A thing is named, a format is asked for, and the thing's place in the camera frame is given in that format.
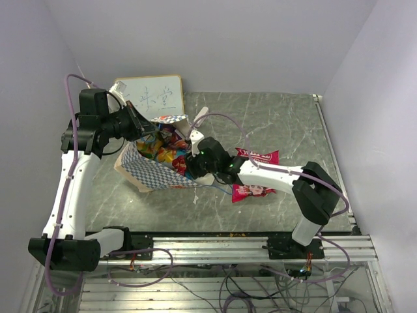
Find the white board eraser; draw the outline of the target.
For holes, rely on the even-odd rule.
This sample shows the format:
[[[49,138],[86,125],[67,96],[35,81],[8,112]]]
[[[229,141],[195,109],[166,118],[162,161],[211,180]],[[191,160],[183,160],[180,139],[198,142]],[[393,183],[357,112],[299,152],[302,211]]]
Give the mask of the white board eraser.
[[[196,117],[194,118],[195,128],[199,128],[204,120],[206,119],[205,115],[209,112],[209,108],[203,106],[201,110],[197,113]]]

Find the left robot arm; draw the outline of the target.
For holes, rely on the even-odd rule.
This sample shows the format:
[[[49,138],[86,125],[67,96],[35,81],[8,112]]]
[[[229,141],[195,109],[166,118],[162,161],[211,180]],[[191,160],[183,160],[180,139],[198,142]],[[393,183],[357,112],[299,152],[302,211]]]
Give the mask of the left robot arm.
[[[125,259],[133,243],[124,226],[85,233],[87,200],[93,177],[110,139],[134,142],[157,128],[116,91],[84,89],[79,112],[61,136],[62,166],[53,209],[39,238],[31,238],[29,253],[45,268],[92,272],[100,258]]]

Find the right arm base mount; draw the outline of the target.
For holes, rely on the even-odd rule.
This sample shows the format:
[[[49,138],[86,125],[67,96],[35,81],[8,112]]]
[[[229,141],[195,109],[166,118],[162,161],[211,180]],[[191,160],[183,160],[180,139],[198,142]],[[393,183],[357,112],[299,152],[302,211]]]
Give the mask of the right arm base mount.
[[[313,260],[324,258],[323,244],[320,239],[313,239],[308,246],[303,246],[291,237],[291,232],[278,232],[268,235],[266,244],[262,249],[268,251],[271,260],[307,259]]]

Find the blue red snack bag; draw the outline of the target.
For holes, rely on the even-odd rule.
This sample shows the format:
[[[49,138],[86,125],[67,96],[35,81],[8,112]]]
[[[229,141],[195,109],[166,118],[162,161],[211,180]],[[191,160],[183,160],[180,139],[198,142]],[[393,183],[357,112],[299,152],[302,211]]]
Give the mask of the blue red snack bag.
[[[186,177],[187,173],[187,165],[186,165],[186,157],[184,155],[178,156],[176,159],[172,161],[173,170],[182,176]]]

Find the purple snack bag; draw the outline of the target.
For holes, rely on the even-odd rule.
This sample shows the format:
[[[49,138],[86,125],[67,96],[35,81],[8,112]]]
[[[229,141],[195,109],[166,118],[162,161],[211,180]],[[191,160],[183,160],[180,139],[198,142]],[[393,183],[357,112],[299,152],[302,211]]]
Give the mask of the purple snack bag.
[[[172,149],[187,149],[188,144],[173,125],[161,125],[160,135],[165,144]]]

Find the aluminium frame rail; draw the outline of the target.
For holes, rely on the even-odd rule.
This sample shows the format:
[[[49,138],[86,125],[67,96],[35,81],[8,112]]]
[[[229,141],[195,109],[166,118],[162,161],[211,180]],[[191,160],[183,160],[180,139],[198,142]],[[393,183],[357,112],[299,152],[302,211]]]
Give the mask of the aluminium frame rail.
[[[272,233],[247,233],[240,235],[215,233],[182,235],[167,233],[143,233],[152,238],[154,248],[152,259],[137,261],[140,264],[226,264],[226,263],[259,263],[273,264],[278,262],[304,263],[313,260],[310,256],[305,259],[271,260],[268,251],[262,249],[268,235]],[[130,262],[126,259],[101,258],[101,248],[98,242],[105,233],[94,233],[85,239],[31,239],[28,250],[40,263],[52,269],[65,271],[93,271],[98,265],[124,265]],[[323,244],[324,258],[313,260],[319,263],[346,261],[367,262],[376,261],[377,253],[369,236],[329,236],[320,239]]]

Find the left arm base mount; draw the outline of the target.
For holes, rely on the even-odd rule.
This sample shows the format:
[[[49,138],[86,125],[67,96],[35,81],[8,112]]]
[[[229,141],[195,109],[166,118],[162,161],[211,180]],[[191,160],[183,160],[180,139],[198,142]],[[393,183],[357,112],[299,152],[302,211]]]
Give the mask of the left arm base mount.
[[[154,243],[151,237],[143,233],[132,233],[128,228],[106,228],[99,235],[101,258],[149,261],[152,259]]]

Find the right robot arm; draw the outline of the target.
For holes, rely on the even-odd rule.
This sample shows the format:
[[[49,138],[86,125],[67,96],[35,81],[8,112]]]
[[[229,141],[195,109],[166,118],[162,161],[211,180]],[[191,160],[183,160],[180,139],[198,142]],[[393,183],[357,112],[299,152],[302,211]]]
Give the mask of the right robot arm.
[[[262,186],[292,194],[301,212],[287,242],[291,256],[301,258],[310,250],[313,238],[328,224],[339,199],[338,184],[315,162],[305,166],[279,166],[257,162],[246,153],[231,156],[212,137],[198,132],[189,136],[191,152],[186,166],[193,179],[211,174],[227,185]]]

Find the checkered paper bag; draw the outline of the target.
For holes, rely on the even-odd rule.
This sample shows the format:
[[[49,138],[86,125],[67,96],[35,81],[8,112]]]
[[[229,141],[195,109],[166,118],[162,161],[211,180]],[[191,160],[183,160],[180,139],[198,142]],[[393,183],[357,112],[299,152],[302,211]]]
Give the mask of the checkered paper bag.
[[[158,132],[144,136],[138,139],[139,141],[153,142],[157,139],[163,141],[160,135],[161,125],[173,125],[184,139],[190,129],[187,115],[165,115],[153,118],[151,122],[158,127]],[[136,148],[138,140],[126,145],[115,161],[114,169],[137,187],[140,192],[214,186],[214,176],[211,174],[194,180],[188,170],[185,177],[177,174],[173,170],[172,164],[161,164],[142,156]],[[187,144],[187,149],[175,149],[177,157],[186,156],[191,151],[191,145],[188,142]]]

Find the red chips bag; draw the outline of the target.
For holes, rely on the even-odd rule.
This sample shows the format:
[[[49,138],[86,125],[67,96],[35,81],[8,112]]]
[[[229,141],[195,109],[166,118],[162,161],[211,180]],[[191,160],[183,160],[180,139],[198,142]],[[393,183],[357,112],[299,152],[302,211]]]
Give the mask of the red chips bag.
[[[279,151],[273,151],[267,154],[260,154],[251,151],[248,153],[247,149],[236,148],[238,157],[253,158],[256,163],[265,163],[267,165],[277,166],[280,163]],[[240,168],[243,175],[239,174],[239,183],[234,183],[232,186],[231,201],[233,203],[240,202],[250,197],[265,197],[269,194],[275,194],[276,189],[271,187],[271,184],[266,184],[265,176],[261,176],[262,171],[258,170],[251,162],[243,165]]]

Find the small whiteboard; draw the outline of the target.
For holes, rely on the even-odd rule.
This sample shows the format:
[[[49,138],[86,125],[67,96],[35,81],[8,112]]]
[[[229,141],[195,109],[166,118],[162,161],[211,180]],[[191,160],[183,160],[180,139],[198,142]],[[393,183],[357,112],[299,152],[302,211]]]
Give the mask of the small whiteboard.
[[[137,111],[151,120],[165,115],[184,114],[182,78],[179,75],[117,78],[126,85],[123,92]]]

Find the orange yellow snack bag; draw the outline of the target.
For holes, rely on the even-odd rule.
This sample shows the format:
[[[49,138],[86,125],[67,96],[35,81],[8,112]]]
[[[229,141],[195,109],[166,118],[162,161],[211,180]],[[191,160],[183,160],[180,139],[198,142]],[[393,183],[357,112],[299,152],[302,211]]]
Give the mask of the orange yellow snack bag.
[[[161,164],[172,164],[177,158],[177,151],[170,148],[164,141],[159,139],[154,140],[153,142],[138,140],[136,142],[136,148],[142,156]]]

